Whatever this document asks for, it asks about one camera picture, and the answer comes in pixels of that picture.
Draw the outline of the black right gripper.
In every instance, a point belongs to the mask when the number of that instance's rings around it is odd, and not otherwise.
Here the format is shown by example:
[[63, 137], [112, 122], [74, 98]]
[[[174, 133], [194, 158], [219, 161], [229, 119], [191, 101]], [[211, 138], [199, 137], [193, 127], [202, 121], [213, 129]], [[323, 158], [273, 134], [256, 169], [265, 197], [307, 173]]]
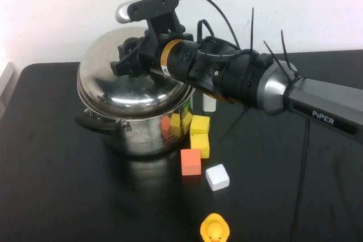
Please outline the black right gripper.
[[[138, 53], [132, 51], [139, 43]], [[191, 33], [162, 33], [153, 37], [149, 31], [145, 31], [141, 39], [130, 37], [117, 47], [119, 60], [112, 61], [110, 67], [117, 77], [144, 77], [154, 73], [187, 80], [198, 48], [199, 44]]]

